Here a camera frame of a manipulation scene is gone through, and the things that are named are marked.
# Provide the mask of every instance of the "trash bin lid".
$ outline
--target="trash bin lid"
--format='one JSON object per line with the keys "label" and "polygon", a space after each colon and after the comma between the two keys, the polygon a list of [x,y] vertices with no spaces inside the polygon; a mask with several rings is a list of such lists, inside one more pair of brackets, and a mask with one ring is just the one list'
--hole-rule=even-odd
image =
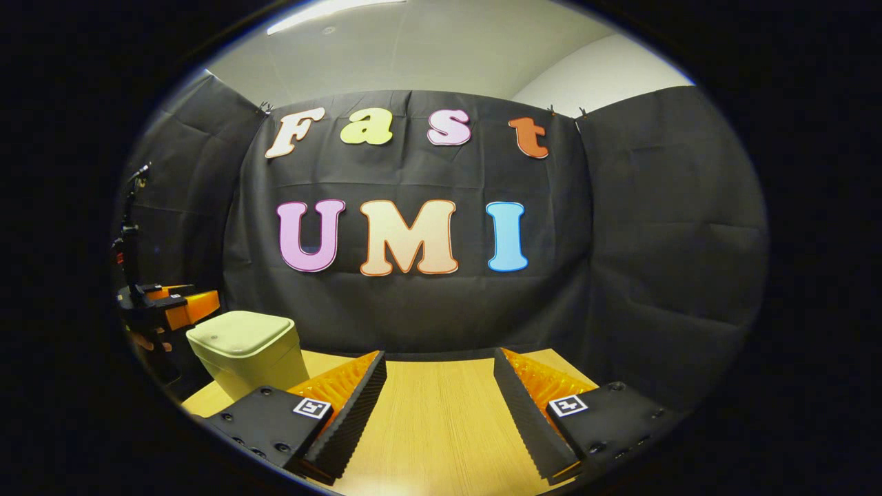
{"label": "trash bin lid", "polygon": [[206,320],[187,332],[202,346],[229,357],[244,357],[288,331],[294,322],[263,313],[232,311]]}

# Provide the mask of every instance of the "white wall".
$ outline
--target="white wall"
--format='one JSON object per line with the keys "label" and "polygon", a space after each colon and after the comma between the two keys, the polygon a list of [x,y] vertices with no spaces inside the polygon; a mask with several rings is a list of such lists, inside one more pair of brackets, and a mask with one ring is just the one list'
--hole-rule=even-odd
{"label": "white wall", "polygon": [[512,98],[558,114],[581,116],[639,94],[693,83],[638,43],[613,34],[552,65]]}

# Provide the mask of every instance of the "black fabric curtain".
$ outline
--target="black fabric curtain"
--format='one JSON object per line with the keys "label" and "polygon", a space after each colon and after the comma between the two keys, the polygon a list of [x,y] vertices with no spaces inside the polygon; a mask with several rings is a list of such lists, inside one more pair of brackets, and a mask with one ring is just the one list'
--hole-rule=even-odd
{"label": "black fabric curtain", "polygon": [[[156,110],[123,175],[152,164],[147,185],[131,210],[139,227],[138,283],[222,289],[221,254],[230,200],[245,152],[265,117],[208,71],[185,82]],[[120,208],[112,237],[119,234],[121,221]],[[116,271],[116,283],[124,285],[121,270]],[[211,376],[183,332],[164,339],[172,344],[169,356],[182,372],[169,389],[185,399]]]}
{"label": "black fabric curtain", "polygon": [[[315,109],[324,113],[290,140],[294,149],[266,158],[281,119]],[[350,116],[363,109],[391,113],[390,139],[344,142]],[[429,118],[441,109],[467,114],[468,141],[433,144]],[[511,121],[525,117],[543,129],[535,144],[547,156],[519,144]],[[687,410],[759,311],[768,246],[759,182],[694,86],[577,119],[430,91],[335,95],[268,116],[206,72],[159,110],[127,174],[147,161],[153,174],[134,212],[143,282],[220,289],[223,310],[289,317],[305,349],[445,359],[496,346],[553,348],[597,382],[622,380]],[[292,268],[279,206],[305,204],[300,246],[312,253],[330,241],[316,211],[329,199],[345,202],[333,263]],[[376,200],[391,201],[410,227],[427,202],[455,204],[456,270],[421,272],[424,245],[407,273],[385,247],[392,272],[363,274],[370,228],[361,209]],[[489,265],[499,236],[493,202],[523,207],[521,269]],[[178,386],[187,395],[207,376],[183,334],[176,339],[176,360],[198,376]]]}
{"label": "black fabric curtain", "polygon": [[[295,149],[266,159],[289,114],[324,108]],[[392,138],[382,145],[340,138],[360,109],[392,113]],[[471,139],[435,146],[427,138],[436,110],[461,109]],[[509,121],[530,117],[546,158],[519,148]],[[302,245],[317,247],[315,205],[341,199],[335,261],[321,272],[299,272],[280,255],[279,205],[302,202]],[[450,200],[452,274],[392,273],[368,277],[368,222],[364,202],[394,202],[407,225],[422,205]],[[494,223],[490,202],[524,207],[520,242],[527,267],[492,270]],[[428,91],[345,94],[275,109],[251,144],[230,209],[224,241],[227,298],[236,309],[289,317],[305,349],[327,352],[460,352],[493,346],[545,348],[580,334],[587,318],[591,239],[590,188],[585,153],[572,119],[495,98]]]}
{"label": "black fabric curtain", "polygon": [[577,119],[594,195],[588,377],[688,409],[741,349],[762,302],[768,228],[737,136],[694,86]]}

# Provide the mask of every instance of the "letter u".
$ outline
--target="letter u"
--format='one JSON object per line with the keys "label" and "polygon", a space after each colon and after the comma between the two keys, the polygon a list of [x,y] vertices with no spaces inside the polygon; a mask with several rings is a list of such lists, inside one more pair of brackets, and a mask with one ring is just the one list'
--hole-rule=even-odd
{"label": "letter u", "polygon": [[316,204],[316,212],[322,217],[322,228],[321,245],[315,253],[304,252],[300,246],[300,220],[306,209],[306,204],[299,201],[283,203],[276,209],[281,218],[281,257],[301,272],[319,272],[328,268],[337,257],[337,223],[340,212],[346,210],[346,203],[341,199],[323,199]]}

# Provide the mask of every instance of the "ceiling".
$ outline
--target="ceiling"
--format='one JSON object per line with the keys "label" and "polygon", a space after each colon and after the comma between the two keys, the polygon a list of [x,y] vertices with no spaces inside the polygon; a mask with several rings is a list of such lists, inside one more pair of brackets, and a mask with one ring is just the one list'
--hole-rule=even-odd
{"label": "ceiling", "polygon": [[549,0],[407,0],[270,36],[264,26],[207,68],[255,104],[274,107],[384,89],[508,100],[563,57],[613,33]]}

